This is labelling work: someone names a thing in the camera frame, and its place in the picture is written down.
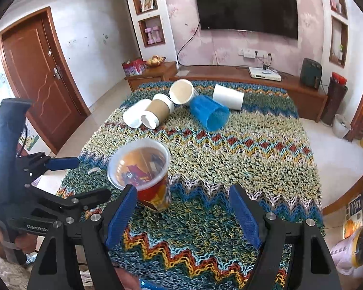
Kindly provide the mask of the person's left hand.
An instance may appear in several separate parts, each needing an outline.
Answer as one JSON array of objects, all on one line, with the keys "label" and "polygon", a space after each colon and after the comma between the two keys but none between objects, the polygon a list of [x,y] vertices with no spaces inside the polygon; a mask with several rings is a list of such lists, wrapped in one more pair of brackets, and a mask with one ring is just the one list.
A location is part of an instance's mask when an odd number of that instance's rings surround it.
[{"label": "person's left hand", "polygon": [[[19,235],[16,239],[14,244],[17,248],[21,249],[24,254],[30,254],[34,252],[37,248],[37,236],[33,234],[22,234]],[[0,229],[0,257],[5,258],[6,254],[4,251],[4,245],[2,242],[4,241],[3,233]]]}]

